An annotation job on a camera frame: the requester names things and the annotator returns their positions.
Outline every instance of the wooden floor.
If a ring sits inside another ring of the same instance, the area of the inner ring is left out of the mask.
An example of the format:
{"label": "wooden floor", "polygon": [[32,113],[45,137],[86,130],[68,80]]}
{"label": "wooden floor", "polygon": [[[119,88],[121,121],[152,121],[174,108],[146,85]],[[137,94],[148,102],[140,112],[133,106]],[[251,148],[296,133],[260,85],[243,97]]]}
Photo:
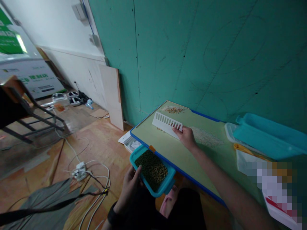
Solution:
{"label": "wooden floor", "polygon": [[[44,104],[51,102],[51,98],[44,99],[39,101],[39,104]],[[91,124],[96,121],[97,118],[90,116],[91,113],[100,108],[97,104],[93,104],[94,110],[86,107],[85,105],[80,105],[77,107],[68,106],[65,111],[57,112],[57,115],[65,120],[65,124],[67,129],[65,132],[59,131],[59,134],[67,134],[67,133],[75,133],[83,127]],[[35,113],[43,118],[49,117],[45,112],[36,109]],[[35,118],[26,118],[25,122],[35,121]],[[58,126],[63,126],[63,123],[57,121]],[[34,128],[43,128],[47,127],[47,125],[43,122],[38,122],[32,125]],[[20,134],[28,133],[29,130],[19,124],[18,122],[14,122],[8,125],[8,128],[16,131]],[[10,175],[12,172],[18,170],[20,167],[23,167],[27,164],[31,159],[39,158],[41,154],[46,152],[52,146],[52,143],[59,140],[58,135],[55,133],[54,129],[49,129],[47,131],[40,132],[38,134],[33,134],[28,138],[33,140],[33,144],[26,144],[23,141],[5,133],[0,130],[0,137],[5,136],[5,138],[0,140],[0,179],[5,178]]]}
{"label": "wooden floor", "polygon": [[[125,132],[130,129],[130,126],[125,126]],[[109,119],[101,119],[94,121],[67,138],[77,153],[80,153],[88,145],[79,155],[79,158],[84,162],[96,160],[96,162],[87,164],[87,167],[94,175],[107,175],[106,168],[100,165],[100,163],[105,164],[110,170],[110,192],[96,212],[90,229],[95,229],[102,220],[106,219],[110,207],[118,199],[121,193],[123,177],[130,167],[130,153],[128,153],[125,147],[118,142],[118,139],[124,135],[125,132],[110,124]],[[48,151],[50,158],[38,166],[28,171],[21,168],[0,181],[0,196],[5,197],[5,199],[0,200],[0,212],[6,212],[15,201],[29,196],[33,191],[69,177],[69,173],[63,172],[63,170],[70,171],[74,169],[78,161],[74,159],[69,168],[67,167],[75,155],[70,147],[65,143],[59,157],[62,144],[63,141],[56,143]],[[182,176],[177,173],[175,178],[177,180],[176,185],[179,186]],[[101,182],[105,183],[106,180],[101,178]],[[11,210],[18,209],[25,199],[26,198],[15,204]],[[157,210],[160,209],[163,199],[164,195],[156,199]],[[74,214],[69,217],[69,221],[66,222],[67,224],[64,229],[78,229],[84,212],[92,201],[92,197],[86,197],[85,199],[82,199],[81,202],[77,203],[73,212]],[[201,201],[207,229],[231,229],[229,212],[225,207],[217,203],[213,198],[205,193],[201,193]],[[85,218],[82,229],[87,227],[93,211],[94,209],[92,209]]]}

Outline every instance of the light green tabletop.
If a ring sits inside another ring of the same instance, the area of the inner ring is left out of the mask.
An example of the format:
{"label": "light green tabletop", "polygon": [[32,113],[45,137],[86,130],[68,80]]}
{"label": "light green tabletop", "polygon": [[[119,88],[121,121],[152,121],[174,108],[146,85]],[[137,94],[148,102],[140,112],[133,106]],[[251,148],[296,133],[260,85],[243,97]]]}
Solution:
{"label": "light green tabletop", "polygon": [[[177,114],[168,113],[161,110],[165,106],[176,106],[185,110]],[[226,137],[224,128],[225,123],[213,121],[193,113],[186,107],[166,101],[131,131],[133,135],[145,142],[148,146],[152,145],[160,155],[183,171],[184,174],[187,174],[196,182],[209,189],[217,197],[220,197],[219,193],[193,155],[178,139],[158,130],[152,125],[156,111],[181,122],[185,126],[197,127],[205,130],[222,140],[224,144],[212,148],[200,144],[199,146],[211,157],[211,159],[225,170],[229,176],[243,186],[260,204],[264,205],[262,193],[256,185],[256,177],[248,178],[237,170],[236,152],[233,148],[233,143],[231,143]]]}

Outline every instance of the pink slipper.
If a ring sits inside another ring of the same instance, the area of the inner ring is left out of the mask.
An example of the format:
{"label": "pink slipper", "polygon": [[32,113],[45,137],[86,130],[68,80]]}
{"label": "pink slipper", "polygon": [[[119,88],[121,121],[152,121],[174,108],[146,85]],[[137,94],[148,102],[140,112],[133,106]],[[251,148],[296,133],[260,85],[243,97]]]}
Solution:
{"label": "pink slipper", "polygon": [[168,215],[165,214],[166,211],[166,204],[168,201],[171,201],[174,198],[175,195],[175,191],[177,190],[177,187],[174,185],[172,187],[172,189],[170,190],[170,192],[165,196],[161,208],[160,208],[160,213],[165,216],[166,218],[168,218]]}

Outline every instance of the chair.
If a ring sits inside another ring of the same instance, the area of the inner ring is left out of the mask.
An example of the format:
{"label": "chair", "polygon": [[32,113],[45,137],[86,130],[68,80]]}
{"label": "chair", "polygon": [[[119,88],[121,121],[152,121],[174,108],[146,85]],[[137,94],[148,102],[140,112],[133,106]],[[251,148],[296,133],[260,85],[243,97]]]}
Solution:
{"label": "chair", "polygon": [[[1,84],[1,92],[0,92],[0,99],[2,100],[2,112],[1,112],[1,126],[0,128],[8,134],[15,136],[16,138],[31,144],[33,141],[26,138],[34,133],[38,133],[43,130],[47,130],[50,128],[56,128],[58,130],[64,131],[63,128],[56,125],[56,119],[64,123],[62,118],[54,115],[50,111],[44,109],[40,105],[37,104],[35,99],[32,97],[28,89],[24,86],[24,84],[14,75],[11,76],[6,82]],[[34,113],[35,109],[40,109],[47,114],[51,115],[48,118],[42,118]],[[30,123],[26,123],[23,121],[24,118],[27,117],[34,117],[37,121],[33,121]],[[31,132],[26,134],[19,134],[6,126],[10,123],[17,121],[21,125],[25,126]],[[35,129],[31,126],[31,124],[37,122],[44,122],[48,124],[48,127]]]}

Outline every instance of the teal storage box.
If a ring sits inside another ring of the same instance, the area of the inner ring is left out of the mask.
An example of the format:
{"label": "teal storage box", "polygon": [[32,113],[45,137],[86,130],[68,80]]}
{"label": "teal storage box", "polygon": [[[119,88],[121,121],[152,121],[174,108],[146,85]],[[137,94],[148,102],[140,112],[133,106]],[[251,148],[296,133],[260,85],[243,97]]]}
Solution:
{"label": "teal storage box", "polygon": [[281,160],[307,154],[307,135],[252,113],[238,116],[235,138],[258,149],[268,157]]}
{"label": "teal storage box", "polygon": [[[130,155],[130,162],[133,165],[133,167],[135,168],[135,170],[137,169],[136,164],[134,163],[136,161],[136,159],[138,159],[146,150],[148,150],[147,147],[141,145],[139,146],[131,155]],[[162,163],[164,164],[164,166],[167,168],[167,175],[164,178],[164,180],[162,181],[160,187],[158,188],[157,191],[153,191],[152,188],[149,186],[148,182],[146,181],[146,179],[144,178],[142,172],[141,172],[141,179],[144,182],[144,184],[146,185],[147,189],[149,190],[150,194],[153,197],[160,197],[163,193],[168,194],[170,192],[170,190],[172,189],[175,180],[174,180],[174,175],[176,173],[176,170],[170,166],[168,163],[166,163],[164,160],[160,159],[162,161]]]}

